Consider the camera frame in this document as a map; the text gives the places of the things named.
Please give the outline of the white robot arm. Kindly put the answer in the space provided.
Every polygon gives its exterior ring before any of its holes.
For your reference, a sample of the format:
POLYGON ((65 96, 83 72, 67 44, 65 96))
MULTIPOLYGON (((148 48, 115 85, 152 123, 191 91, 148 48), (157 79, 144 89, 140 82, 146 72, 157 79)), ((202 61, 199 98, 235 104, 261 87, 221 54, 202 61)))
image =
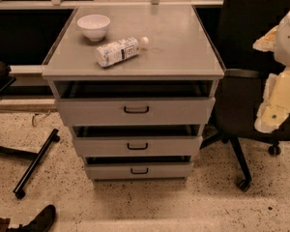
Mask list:
POLYGON ((290 115, 290 11, 252 47, 274 54, 275 60, 285 69, 280 74, 270 74, 263 94, 254 127, 264 133, 277 130, 290 115))

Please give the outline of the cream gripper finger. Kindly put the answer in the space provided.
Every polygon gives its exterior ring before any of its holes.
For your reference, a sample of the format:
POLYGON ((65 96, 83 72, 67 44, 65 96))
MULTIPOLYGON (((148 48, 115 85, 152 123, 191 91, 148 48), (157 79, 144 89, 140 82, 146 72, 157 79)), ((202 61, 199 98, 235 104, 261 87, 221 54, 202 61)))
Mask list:
POLYGON ((278 26, 273 27, 264 36, 254 42, 252 47, 262 52, 274 52, 276 47, 276 33, 278 26))
POLYGON ((280 74, 269 75, 254 127, 260 132, 271 133, 277 130, 289 115, 290 67, 287 67, 280 74))

